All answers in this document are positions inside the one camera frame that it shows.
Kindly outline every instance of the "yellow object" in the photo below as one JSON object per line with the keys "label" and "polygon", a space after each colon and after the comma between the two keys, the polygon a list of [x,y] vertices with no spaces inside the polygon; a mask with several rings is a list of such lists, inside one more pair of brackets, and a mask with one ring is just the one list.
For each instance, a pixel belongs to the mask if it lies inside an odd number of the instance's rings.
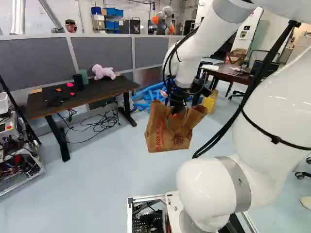
{"label": "yellow object", "polygon": [[38,92],[42,92],[42,88],[36,89],[36,90],[32,90],[31,94],[38,93]]}
{"label": "yellow object", "polygon": [[218,93],[219,91],[215,89],[209,97],[203,97],[202,105],[207,108],[208,114],[213,114],[215,111]]}

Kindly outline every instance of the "blue bin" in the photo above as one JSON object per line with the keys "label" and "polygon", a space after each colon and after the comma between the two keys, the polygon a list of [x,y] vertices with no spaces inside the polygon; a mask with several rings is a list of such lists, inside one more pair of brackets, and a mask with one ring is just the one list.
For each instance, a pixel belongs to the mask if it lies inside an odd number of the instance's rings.
{"label": "blue bin", "polygon": [[94,6],[94,7],[91,7],[91,12],[92,12],[92,15],[101,15],[102,9],[99,6]]}
{"label": "blue bin", "polygon": [[116,16],[123,17],[123,10],[116,9]]}
{"label": "blue bin", "polygon": [[105,21],[105,27],[110,28],[110,29],[114,29],[114,22]]}
{"label": "blue bin", "polygon": [[113,26],[114,29],[119,29],[119,22],[118,21],[113,22]]}
{"label": "blue bin", "polygon": [[116,15],[116,8],[115,7],[107,7],[105,9],[107,10],[108,16],[115,16]]}

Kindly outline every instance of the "ceiling pipe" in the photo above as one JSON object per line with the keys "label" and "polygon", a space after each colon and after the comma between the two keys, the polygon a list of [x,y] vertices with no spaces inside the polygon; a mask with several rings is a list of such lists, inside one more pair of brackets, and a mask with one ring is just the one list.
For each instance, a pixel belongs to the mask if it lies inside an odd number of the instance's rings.
{"label": "ceiling pipe", "polygon": [[12,28],[10,34],[25,34],[26,0],[12,0]]}
{"label": "ceiling pipe", "polygon": [[66,33],[67,30],[64,29],[63,24],[61,24],[61,22],[58,20],[58,18],[56,17],[54,12],[50,8],[47,1],[46,0],[39,0],[39,2],[56,27],[55,29],[53,29],[53,32],[54,33]]}

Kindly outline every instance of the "black cable tie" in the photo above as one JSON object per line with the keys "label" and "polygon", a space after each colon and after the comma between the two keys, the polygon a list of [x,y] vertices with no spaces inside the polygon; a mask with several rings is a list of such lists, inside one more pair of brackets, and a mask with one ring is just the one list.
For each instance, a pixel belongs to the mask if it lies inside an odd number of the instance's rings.
{"label": "black cable tie", "polygon": [[274,143],[274,144],[278,144],[278,143],[280,143],[282,141],[282,139],[280,137],[275,136],[275,135],[271,136],[270,138],[271,138],[271,142]]}
{"label": "black cable tie", "polygon": [[295,149],[299,149],[299,150],[311,150],[310,147],[302,147],[290,142],[287,142],[285,140],[283,140],[281,137],[273,135],[267,131],[265,131],[263,128],[261,128],[260,126],[258,126],[255,122],[253,122],[244,112],[244,110],[241,110],[242,115],[244,116],[244,118],[248,121],[248,123],[250,123],[253,127],[255,127],[257,130],[259,130],[261,133],[263,133],[264,135],[266,135],[267,137],[271,138],[271,142],[274,144],[278,144],[278,143],[282,143],[283,145],[286,145],[288,147],[292,147]]}

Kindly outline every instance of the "black cup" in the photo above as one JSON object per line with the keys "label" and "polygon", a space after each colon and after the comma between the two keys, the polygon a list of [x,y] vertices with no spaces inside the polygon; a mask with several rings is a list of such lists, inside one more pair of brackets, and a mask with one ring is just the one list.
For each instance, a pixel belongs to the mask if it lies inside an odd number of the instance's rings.
{"label": "black cup", "polygon": [[81,74],[75,74],[73,76],[74,80],[74,85],[78,91],[83,91],[84,90],[84,84],[83,84],[83,79]]}

